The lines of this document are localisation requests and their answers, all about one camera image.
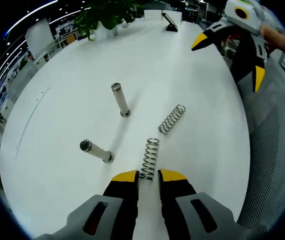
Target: green leaves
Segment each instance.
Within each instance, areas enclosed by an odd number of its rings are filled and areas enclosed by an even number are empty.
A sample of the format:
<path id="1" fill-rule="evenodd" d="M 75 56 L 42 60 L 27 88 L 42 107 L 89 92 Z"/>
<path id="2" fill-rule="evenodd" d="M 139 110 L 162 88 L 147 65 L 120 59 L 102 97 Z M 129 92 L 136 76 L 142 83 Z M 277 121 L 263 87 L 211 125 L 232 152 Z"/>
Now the green leaves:
<path id="1" fill-rule="evenodd" d="M 81 10 L 74 22 L 90 40 L 90 30 L 97 29 L 98 21 L 108 30 L 112 30 L 123 20 L 127 23 L 133 22 L 137 15 L 135 9 L 142 7 L 136 4 L 137 1 L 139 0 L 91 0 L 85 7 L 87 10 Z"/>
<path id="2" fill-rule="evenodd" d="M 112 30 L 114 27 L 118 24 L 118 16 L 116 15 L 106 15 L 103 18 L 100 19 L 102 25 L 108 29 Z"/>

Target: ceiling light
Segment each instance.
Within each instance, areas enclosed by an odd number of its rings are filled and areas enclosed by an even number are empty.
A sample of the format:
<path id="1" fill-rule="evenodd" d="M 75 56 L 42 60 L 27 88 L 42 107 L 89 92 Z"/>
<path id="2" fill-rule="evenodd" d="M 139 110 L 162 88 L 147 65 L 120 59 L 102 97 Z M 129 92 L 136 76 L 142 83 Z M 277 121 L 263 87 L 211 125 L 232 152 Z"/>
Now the ceiling light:
<path id="1" fill-rule="evenodd" d="M 54 0 L 54 1 L 51 1 L 41 7 L 38 7 L 37 9 L 33 10 L 32 12 L 29 12 L 26 16 L 22 17 L 20 20 L 18 20 L 14 25 L 11 26 L 11 28 L 9 28 L 9 30 L 4 34 L 4 37 L 14 28 L 16 27 L 22 20 L 26 19 L 27 17 L 29 17 L 30 15 L 34 14 L 35 12 L 37 12 L 38 10 L 40 9 L 43 9 L 51 4 L 54 4 L 54 3 L 57 3 L 58 0 Z"/>
<path id="2" fill-rule="evenodd" d="M 67 16 L 70 16 L 70 15 L 73 15 L 73 14 L 76 14 L 76 13 L 79 13 L 79 12 L 80 12 L 80 10 L 78 10 L 78 11 L 74 11 L 74 12 L 71 12 L 71 13 L 69 13 L 69 14 L 65 15 L 65 16 L 62 16 L 62 17 L 60 17 L 60 18 L 57 18 L 56 20 L 53 20 L 53 21 L 52 21 L 52 22 L 50 22 L 49 24 L 53 24 L 53 23 L 55 23 L 55 22 L 59 21 L 60 19 L 63 19 L 63 18 L 65 18 L 65 17 L 67 17 Z"/>

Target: white planter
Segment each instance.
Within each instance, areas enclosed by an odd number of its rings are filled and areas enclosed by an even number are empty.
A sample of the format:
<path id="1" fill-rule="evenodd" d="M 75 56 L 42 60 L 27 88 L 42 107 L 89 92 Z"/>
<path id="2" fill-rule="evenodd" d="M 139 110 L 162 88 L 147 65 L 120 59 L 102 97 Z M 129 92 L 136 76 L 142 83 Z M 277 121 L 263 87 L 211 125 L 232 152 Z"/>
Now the white planter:
<path id="1" fill-rule="evenodd" d="M 94 33 L 95 40 L 101 41 L 110 39 L 118 34 L 117 26 L 115 26 L 112 30 L 108 30 L 104 27 L 101 21 L 98 22 L 97 29 Z"/>

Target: person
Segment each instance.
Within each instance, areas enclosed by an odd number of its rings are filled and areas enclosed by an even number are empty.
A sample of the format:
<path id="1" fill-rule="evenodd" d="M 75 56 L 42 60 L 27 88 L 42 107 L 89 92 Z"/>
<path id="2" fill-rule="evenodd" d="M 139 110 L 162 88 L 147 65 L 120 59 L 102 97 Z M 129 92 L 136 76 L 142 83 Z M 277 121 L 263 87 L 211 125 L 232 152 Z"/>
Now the person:
<path id="1" fill-rule="evenodd" d="M 285 53 L 285 35 L 263 24 L 260 26 L 260 35 L 267 41 L 265 46 L 270 52 L 279 49 Z"/>

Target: robotic arm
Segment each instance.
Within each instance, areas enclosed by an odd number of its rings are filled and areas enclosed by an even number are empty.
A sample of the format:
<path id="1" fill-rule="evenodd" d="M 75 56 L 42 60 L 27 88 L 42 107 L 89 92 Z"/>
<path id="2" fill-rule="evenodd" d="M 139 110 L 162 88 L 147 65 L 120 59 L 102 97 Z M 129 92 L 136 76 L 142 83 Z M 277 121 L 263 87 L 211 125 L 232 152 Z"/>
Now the robotic arm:
<path id="1" fill-rule="evenodd" d="M 254 0 L 228 0 L 225 7 L 226 17 L 213 23 L 206 31 L 201 33 L 192 45 L 191 50 L 196 51 L 221 41 L 230 35 L 242 33 L 248 39 L 246 48 L 248 55 L 243 56 L 252 61 L 249 62 L 252 71 L 253 92 L 257 92 L 265 75 L 265 61 L 267 53 L 264 46 L 264 38 L 260 35 L 260 27 L 265 19 L 265 13 Z"/>

